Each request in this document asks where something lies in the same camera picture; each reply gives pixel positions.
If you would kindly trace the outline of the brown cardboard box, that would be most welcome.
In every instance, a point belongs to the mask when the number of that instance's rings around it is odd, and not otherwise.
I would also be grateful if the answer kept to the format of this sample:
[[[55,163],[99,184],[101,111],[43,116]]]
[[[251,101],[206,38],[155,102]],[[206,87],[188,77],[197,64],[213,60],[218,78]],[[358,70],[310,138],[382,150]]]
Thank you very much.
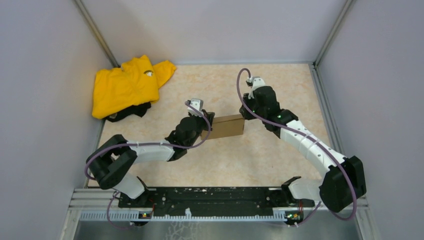
[[[211,132],[206,138],[208,130],[204,130],[200,139],[212,140],[240,136],[244,133],[245,120],[241,114],[214,117],[211,125]]]

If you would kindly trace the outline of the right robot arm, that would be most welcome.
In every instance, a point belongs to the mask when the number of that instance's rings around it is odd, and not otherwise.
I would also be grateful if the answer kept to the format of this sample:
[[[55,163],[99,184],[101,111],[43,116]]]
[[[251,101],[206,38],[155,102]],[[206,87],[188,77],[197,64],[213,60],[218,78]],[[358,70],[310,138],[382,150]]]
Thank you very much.
[[[322,202],[338,213],[367,192],[364,166],[356,157],[346,157],[313,135],[290,110],[280,108],[275,91],[260,86],[252,92],[237,93],[242,106],[239,112],[246,120],[259,119],[280,140],[297,149],[318,171],[320,180],[295,176],[282,184],[281,199],[287,206],[300,200]]]

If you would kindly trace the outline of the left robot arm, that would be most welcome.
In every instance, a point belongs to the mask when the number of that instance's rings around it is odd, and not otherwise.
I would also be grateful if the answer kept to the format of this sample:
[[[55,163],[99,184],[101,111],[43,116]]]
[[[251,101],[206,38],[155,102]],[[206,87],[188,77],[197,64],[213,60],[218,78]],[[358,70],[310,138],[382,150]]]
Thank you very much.
[[[97,181],[102,190],[113,189],[128,197],[138,207],[149,203],[150,193],[145,183],[129,170],[135,164],[182,158],[202,132],[212,130],[214,112],[202,110],[200,115],[184,117],[168,137],[157,142],[128,141],[121,134],[112,136],[86,160],[86,176]]]

